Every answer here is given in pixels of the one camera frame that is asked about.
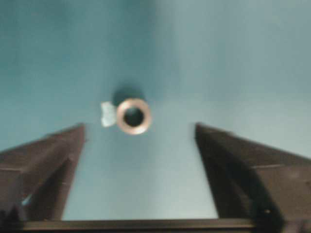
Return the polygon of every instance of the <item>ring hole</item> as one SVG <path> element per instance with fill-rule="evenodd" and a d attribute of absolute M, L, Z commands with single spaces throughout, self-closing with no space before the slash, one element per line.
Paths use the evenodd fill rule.
<path fill-rule="evenodd" d="M 144 114 L 139 108 L 129 108 L 125 111 L 124 121 L 129 126 L 136 127 L 144 121 Z"/>

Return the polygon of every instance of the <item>black clamp jaw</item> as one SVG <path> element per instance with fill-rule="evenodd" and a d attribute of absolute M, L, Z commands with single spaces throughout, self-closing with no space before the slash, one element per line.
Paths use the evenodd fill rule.
<path fill-rule="evenodd" d="M 220 219 L 60 221 L 84 135 L 79 125 L 0 153 L 1 232 L 311 233 L 311 160 L 202 124 L 195 137 Z"/>
<path fill-rule="evenodd" d="M 0 153 L 0 227 L 15 220 L 60 220 L 84 144 L 78 125 Z"/>
<path fill-rule="evenodd" d="M 196 141 L 219 217 L 311 232 L 311 160 L 201 124 Z"/>

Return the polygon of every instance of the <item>metal washer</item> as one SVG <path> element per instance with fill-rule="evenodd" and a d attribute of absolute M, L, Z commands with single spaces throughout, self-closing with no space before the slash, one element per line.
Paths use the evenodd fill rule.
<path fill-rule="evenodd" d="M 143 121 L 138 126 L 130 126 L 125 120 L 125 112 L 130 108 L 138 108 L 143 113 Z M 151 125 L 151 112 L 148 104 L 141 99 L 126 99 L 117 108 L 117 124 L 122 131 L 128 134 L 141 134 L 148 130 Z"/>

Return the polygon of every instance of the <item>teal background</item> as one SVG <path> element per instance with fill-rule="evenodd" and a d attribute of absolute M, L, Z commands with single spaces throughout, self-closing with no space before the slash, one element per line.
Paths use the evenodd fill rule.
<path fill-rule="evenodd" d="M 79 122 L 64 219 L 212 218 L 194 123 L 311 151 L 309 0 L 0 0 L 0 150 Z M 147 133 L 101 126 L 143 93 Z"/>

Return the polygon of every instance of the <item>teal wall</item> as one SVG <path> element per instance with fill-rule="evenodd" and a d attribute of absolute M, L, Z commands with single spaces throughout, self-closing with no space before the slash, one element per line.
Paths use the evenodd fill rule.
<path fill-rule="evenodd" d="M 310 0 L 0 0 L 0 150 L 87 125 L 64 219 L 216 217 L 194 123 L 311 151 Z M 143 94 L 150 130 L 101 127 Z"/>

